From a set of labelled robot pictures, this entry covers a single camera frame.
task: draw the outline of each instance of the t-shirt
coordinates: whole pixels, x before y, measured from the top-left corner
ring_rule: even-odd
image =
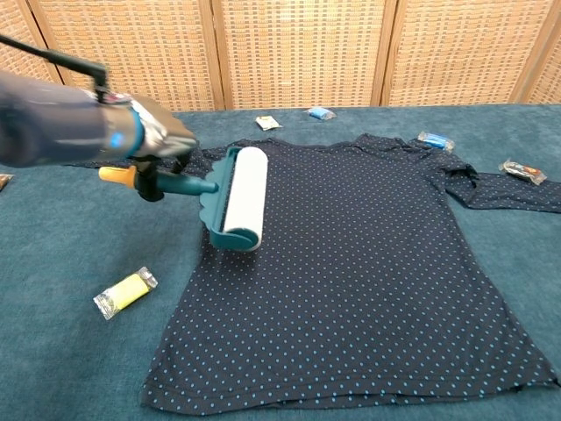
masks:
[[[269,159],[261,247],[202,257],[142,403],[183,414],[431,403],[558,385],[474,259],[447,194],[561,212],[561,183],[480,174],[422,142],[239,141]],[[207,173],[225,148],[195,154]]]

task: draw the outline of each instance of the wicker panel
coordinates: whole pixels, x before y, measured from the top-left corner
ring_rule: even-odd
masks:
[[[404,2],[389,104],[506,103],[551,3]]]
[[[171,111],[214,110],[197,0],[40,0],[58,49],[99,61],[115,91]],[[74,83],[91,88],[88,78]]]
[[[561,39],[548,58],[543,72],[532,89],[531,103],[561,103]]]
[[[384,3],[223,0],[234,108],[369,105]]]
[[[16,0],[0,0],[0,23],[2,35],[37,46]],[[0,69],[53,82],[45,61],[10,46],[0,45]]]

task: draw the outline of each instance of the wall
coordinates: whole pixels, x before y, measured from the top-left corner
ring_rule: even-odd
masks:
[[[172,111],[561,102],[561,0],[0,0],[2,33]],[[90,81],[0,46],[2,69]]]

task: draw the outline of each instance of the lint roller handle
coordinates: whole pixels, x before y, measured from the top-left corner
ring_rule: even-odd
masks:
[[[105,182],[117,182],[125,185],[130,189],[137,188],[136,167],[99,168],[99,178]],[[206,182],[200,178],[190,177],[186,175],[163,173],[158,171],[157,176],[158,190],[163,193],[172,193],[177,195],[198,196],[202,193],[214,193],[218,191],[218,185],[214,182]]]

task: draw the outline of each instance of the yellow packet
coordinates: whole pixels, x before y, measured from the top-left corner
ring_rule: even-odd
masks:
[[[156,288],[157,285],[156,278],[144,267],[94,297],[94,303],[105,319],[109,320],[129,304]]]

